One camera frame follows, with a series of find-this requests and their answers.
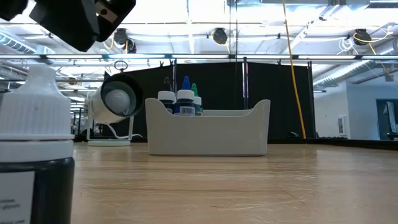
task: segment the wall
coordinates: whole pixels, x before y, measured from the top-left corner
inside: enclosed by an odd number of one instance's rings
[[[398,89],[387,85],[348,85],[347,93],[351,138],[379,140],[376,100],[398,99]]]
[[[346,133],[350,139],[350,126],[346,83],[327,88],[326,93],[315,94],[315,127],[320,137],[341,137],[338,132],[339,116],[346,116]]]

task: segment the wooden table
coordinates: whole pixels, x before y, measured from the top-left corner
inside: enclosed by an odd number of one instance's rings
[[[73,224],[398,223],[398,152],[269,145],[266,157],[155,157],[75,145]]]

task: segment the white bottle cap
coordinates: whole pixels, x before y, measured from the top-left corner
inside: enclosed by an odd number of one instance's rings
[[[196,104],[196,105],[200,105],[201,106],[201,97],[194,96],[193,97],[193,103]]]
[[[2,95],[0,124],[0,161],[72,156],[70,100],[58,90],[51,68],[31,67],[24,85]]]
[[[177,100],[179,99],[193,100],[194,97],[195,93],[192,90],[179,90],[177,92]]]
[[[175,94],[172,91],[160,91],[157,93],[158,100],[171,100],[175,101]]]

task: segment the white container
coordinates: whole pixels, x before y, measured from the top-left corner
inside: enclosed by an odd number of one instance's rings
[[[157,99],[145,101],[150,155],[263,156],[267,153],[269,100],[251,110],[170,114]]]

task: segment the dropper bottle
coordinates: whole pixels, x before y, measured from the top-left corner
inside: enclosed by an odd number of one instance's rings
[[[174,112],[175,94],[172,91],[172,86],[168,77],[164,79],[163,89],[157,93],[157,99],[163,103],[168,112]]]
[[[0,102],[0,223],[70,224],[75,161],[70,100],[55,70],[31,67]]]
[[[198,96],[198,88],[194,83],[191,90],[195,93],[193,97],[193,105],[195,106],[195,116],[203,116],[203,108],[201,107],[201,97]]]
[[[174,114],[181,116],[194,116],[195,107],[193,105],[194,92],[190,89],[189,77],[184,77],[182,89],[177,92],[177,102],[174,105]]]

